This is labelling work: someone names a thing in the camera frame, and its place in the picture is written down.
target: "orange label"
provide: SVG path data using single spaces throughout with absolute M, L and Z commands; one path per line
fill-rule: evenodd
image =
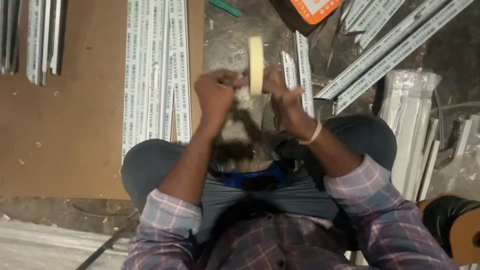
M 319 23 L 340 4 L 340 0 L 290 0 L 290 2 L 311 25 Z

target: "brown cardboard sheet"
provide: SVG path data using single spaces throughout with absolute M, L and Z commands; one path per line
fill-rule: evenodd
M 23 14 L 28 1 L 24 1 Z M 202 71 L 204 1 L 188 0 L 192 84 Z M 61 76 L 0 76 L 0 196 L 128 199 L 121 184 L 126 0 L 69 0 Z M 192 91 L 192 126 L 200 120 Z

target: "cable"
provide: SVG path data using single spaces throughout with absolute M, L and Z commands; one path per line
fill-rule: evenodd
M 340 13 L 340 14 L 338 15 L 337 27 L 336 27 L 336 29 L 335 29 L 335 33 L 334 33 L 333 38 L 332 38 L 332 43 L 330 44 L 330 54 L 329 54 L 329 56 L 328 56 L 327 67 L 326 67 L 326 69 L 325 69 L 325 73 L 324 73 L 322 76 L 325 76 L 325 74 L 327 74 L 328 69 L 330 68 L 330 64 L 331 64 L 331 62 L 332 62 L 333 51 L 334 51 L 333 45 L 334 45 L 334 42 L 335 42 L 336 38 L 338 37 L 338 34 L 340 33 L 340 29 L 342 28 L 342 12 L 343 12 L 343 3 L 344 3 L 344 2 L 345 2 L 345 0 L 341 0 L 341 1 L 340 1 L 340 4 L 339 4 L 338 7 L 337 7 L 337 10 L 335 11 L 335 14 L 337 14 L 337 13 Z M 310 53 L 311 53 L 311 51 L 312 51 L 312 46 L 316 44 L 316 40 L 317 40 L 320 32 L 321 32 L 321 31 L 323 30 L 323 28 L 325 27 L 326 22 L 327 22 L 327 21 L 325 20 L 325 21 L 322 23 L 321 28 L 317 31 L 317 33 L 315 34 L 315 37 L 313 37 L 313 39 L 312 39 L 311 45 L 309 46 L 309 49 L 308 49 L 308 58 L 309 58 L 309 60 L 310 60 L 310 66 L 313 66 L 313 65 L 312 65 L 312 58 L 310 57 Z

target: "dirty floor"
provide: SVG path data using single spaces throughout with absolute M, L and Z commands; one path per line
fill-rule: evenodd
M 242 12 L 240 18 L 220 10 L 206 1 L 204 18 L 204 71 L 228 68 L 243 71 L 248 66 L 247 38 L 260 35 L 264 38 L 265 64 L 277 65 L 279 53 L 284 50 L 294 55 L 293 35 L 283 24 L 270 2 L 226 0 L 226 3 Z M 414 10 L 419 0 L 408 1 L 397 12 L 379 35 Z M 314 91 L 318 92 L 329 80 L 348 67 L 357 58 L 352 52 L 353 37 L 341 36 L 334 42 L 332 65 L 326 68 L 326 58 L 335 32 L 336 17 L 331 16 L 323 30 L 318 33 L 316 44 L 311 44 L 311 61 Z M 480 111 L 480 1 L 473 2 L 446 27 L 435 34 L 425 45 L 418 48 L 397 68 L 423 68 L 442 76 L 438 86 L 440 101 L 444 106 L 444 136 L 447 148 L 452 147 L 458 133 L 453 129 L 459 119 Z M 309 40 L 312 42 L 317 32 Z M 375 108 L 375 86 L 357 99 L 342 114 L 372 113 Z M 237 94 L 235 113 L 229 116 L 219 144 L 242 146 L 253 152 L 240 157 L 236 164 L 243 170 L 254 171 L 261 166 L 255 150 L 259 147 L 259 128 L 264 105 L 268 97 L 251 98 L 245 93 Z M 329 117 L 328 106 L 316 101 L 322 119 Z M 0 198 L 0 215 L 26 222 L 59 226 L 88 232 L 112 234 L 115 228 L 126 225 L 127 216 L 134 211 L 126 200 L 67 199 L 40 197 Z

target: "white plastic sheet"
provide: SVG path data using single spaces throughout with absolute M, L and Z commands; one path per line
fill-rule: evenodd
M 421 71 L 394 70 L 386 75 L 379 116 L 387 122 L 397 139 L 392 183 L 409 200 L 416 196 L 432 93 L 440 80 L 439 75 Z
M 109 238 L 0 218 L 0 269 L 76 269 Z M 120 269 L 127 258 L 128 241 L 119 239 L 89 269 Z

